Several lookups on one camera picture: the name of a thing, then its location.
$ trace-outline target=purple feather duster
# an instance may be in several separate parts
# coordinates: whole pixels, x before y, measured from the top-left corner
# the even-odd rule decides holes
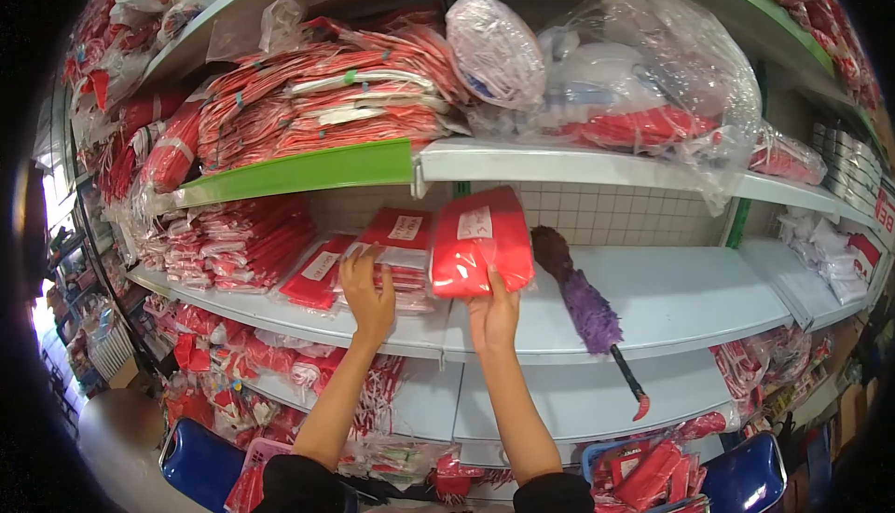
[[[553,228],[538,226],[531,231],[534,260],[559,284],[565,308],[572,316],[578,335],[591,354],[609,354],[621,342],[619,316],[610,302],[588,283],[585,273],[576,270],[565,239]]]

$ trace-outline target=cardboard box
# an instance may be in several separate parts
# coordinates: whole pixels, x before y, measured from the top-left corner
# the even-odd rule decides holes
[[[133,356],[129,357],[118,372],[109,380],[110,389],[125,389],[133,381],[133,378],[140,373],[137,367],[137,360]]]

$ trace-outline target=pink plastic basket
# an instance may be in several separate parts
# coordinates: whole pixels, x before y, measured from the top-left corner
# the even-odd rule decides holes
[[[249,448],[245,451],[245,462],[242,463],[242,472],[245,472],[250,466],[268,462],[271,457],[288,455],[291,452],[292,445],[256,437],[249,443]]]

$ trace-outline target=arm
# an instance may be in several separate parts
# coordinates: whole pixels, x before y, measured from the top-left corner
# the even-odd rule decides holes
[[[519,294],[509,294],[496,271],[489,269],[488,274],[493,296],[466,301],[470,330],[500,440],[522,486],[537,476],[561,473],[562,463],[556,443],[531,401],[516,357]]]
[[[339,281],[357,330],[330,382],[304,420],[292,452],[319,462],[335,472],[370,364],[395,321],[395,289],[391,270],[382,266],[382,294],[373,286],[373,264],[379,246],[363,255],[356,249],[339,266]]]

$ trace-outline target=stacked packages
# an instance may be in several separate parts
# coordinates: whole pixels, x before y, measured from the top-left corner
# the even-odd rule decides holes
[[[849,237],[817,212],[787,208],[789,213],[778,216],[780,238],[799,255],[804,266],[821,275],[842,305],[867,295],[867,284],[856,269],[858,251]]]

